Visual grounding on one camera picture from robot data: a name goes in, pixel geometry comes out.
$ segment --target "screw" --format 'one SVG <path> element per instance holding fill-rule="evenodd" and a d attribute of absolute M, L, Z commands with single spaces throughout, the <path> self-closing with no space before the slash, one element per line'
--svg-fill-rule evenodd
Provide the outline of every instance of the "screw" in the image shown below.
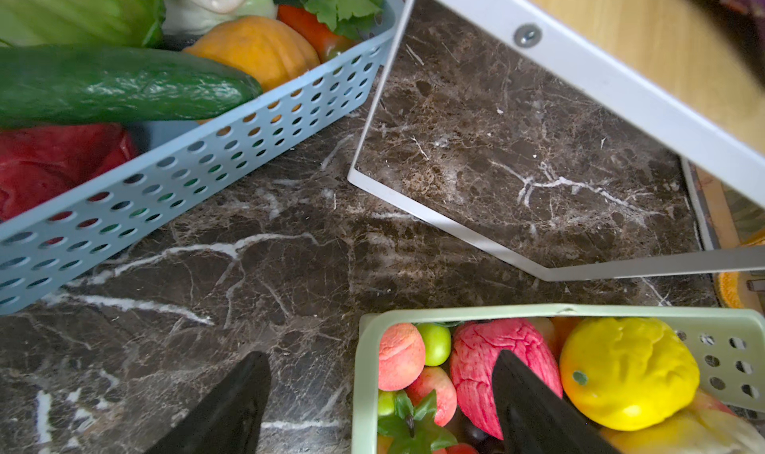
<path fill-rule="evenodd" d="M 516 30 L 513 39 L 519 47 L 534 47 L 541 40 L 541 29 L 535 24 L 524 24 Z"/>

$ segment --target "green apple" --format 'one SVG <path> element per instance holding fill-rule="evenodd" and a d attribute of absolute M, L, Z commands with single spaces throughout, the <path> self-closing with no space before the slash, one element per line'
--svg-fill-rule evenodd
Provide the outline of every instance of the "green apple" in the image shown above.
<path fill-rule="evenodd" d="M 396 404 L 394 403 L 394 400 L 396 399 L 396 393 L 397 391 L 382 391 L 378 390 L 377 392 L 377 416 L 389 416 L 393 414 L 393 411 L 396 410 Z"/>
<path fill-rule="evenodd" d="M 440 366 L 451 353 L 451 333 L 449 328 L 423 323 L 417 325 L 417 330 L 426 344 L 426 366 Z"/>

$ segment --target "red vegetable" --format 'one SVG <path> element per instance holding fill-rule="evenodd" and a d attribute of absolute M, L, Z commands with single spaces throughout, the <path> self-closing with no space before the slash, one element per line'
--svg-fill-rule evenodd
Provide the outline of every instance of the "red vegetable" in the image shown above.
<path fill-rule="evenodd" d="M 0 220 L 8 220 L 135 158 L 119 124 L 0 131 Z"/>
<path fill-rule="evenodd" d="M 355 41 L 332 33 L 315 14 L 293 6 L 279 6 L 277 19 L 293 28 L 314 48 L 322 63 L 338 57 L 356 45 Z"/>

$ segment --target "brown marble surface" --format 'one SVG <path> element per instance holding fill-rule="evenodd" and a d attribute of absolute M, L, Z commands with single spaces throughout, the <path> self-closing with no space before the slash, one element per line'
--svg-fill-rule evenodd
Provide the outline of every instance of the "brown marble surface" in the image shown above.
<path fill-rule="evenodd" d="M 673 154 L 428 0 L 359 167 L 547 266 L 697 250 Z M 247 352 L 259 452 L 349 452 L 359 317 L 712 306 L 709 277 L 543 283 L 349 185 L 368 105 L 0 319 L 0 452 L 143 452 Z"/>

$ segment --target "lemon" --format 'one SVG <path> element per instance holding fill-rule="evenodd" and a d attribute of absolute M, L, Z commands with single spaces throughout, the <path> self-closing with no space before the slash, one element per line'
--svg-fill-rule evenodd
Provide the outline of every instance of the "lemon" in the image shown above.
<path fill-rule="evenodd" d="M 656 318 L 589 318 L 561 353 L 571 402 L 613 430 L 635 431 L 688 406 L 698 365 L 672 328 Z"/>

